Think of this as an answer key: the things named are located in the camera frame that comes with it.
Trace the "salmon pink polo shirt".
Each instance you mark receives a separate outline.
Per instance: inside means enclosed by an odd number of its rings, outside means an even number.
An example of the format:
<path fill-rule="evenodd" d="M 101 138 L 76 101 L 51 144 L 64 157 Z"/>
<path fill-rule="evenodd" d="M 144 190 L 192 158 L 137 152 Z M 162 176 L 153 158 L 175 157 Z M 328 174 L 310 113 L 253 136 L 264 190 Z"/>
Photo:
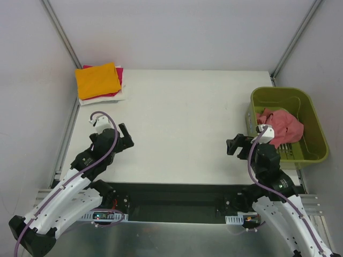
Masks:
<path fill-rule="evenodd" d="M 272 111 L 265 108 L 259 114 L 256 113 L 257 124 L 271 125 L 274 129 L 274 138 L 270 141 L 275 148 L 287 143 L 296 143 L 301 140 L 304 125 L 296 117 L 285 110 Z"/>

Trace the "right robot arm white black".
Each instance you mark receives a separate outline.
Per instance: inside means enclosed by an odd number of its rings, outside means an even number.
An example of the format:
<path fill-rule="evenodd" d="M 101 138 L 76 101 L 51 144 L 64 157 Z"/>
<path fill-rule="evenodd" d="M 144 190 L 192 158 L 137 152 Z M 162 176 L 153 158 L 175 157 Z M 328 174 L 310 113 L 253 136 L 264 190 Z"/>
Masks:
<path fill-rule="evenodd" d="M 293 181 L 280 167 L 280 155 L 262 138 L 237 134 L 228 139 L 227 155 L 241 148 L 238 158 L 248 163 L 253 183 L 229 200 L 236 211 L 255 211 L 284 242 L 292 256 L 337 256 L 322 240 L 305 212 Z"/>

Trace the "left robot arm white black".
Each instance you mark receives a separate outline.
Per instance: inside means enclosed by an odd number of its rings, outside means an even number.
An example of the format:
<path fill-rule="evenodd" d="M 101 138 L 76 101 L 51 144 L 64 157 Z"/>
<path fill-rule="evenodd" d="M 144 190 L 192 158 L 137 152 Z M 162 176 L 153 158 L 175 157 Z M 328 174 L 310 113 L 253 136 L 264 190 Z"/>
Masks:
<path fill-rule="evenodd" d="M 125 124 L 95 123 L 91 146 L 78 154 L 66 176 L 25 216 L 15 215 L 9 227 L 15 238 L 14 255 L 22 246 L 31 256 L 45 256 L 56 240 L 83 215 L 93 212 L 95 227 L 125 221 L 115 190 L 97 176 L 107 170 L 116 154 L 134 146 Z"/>

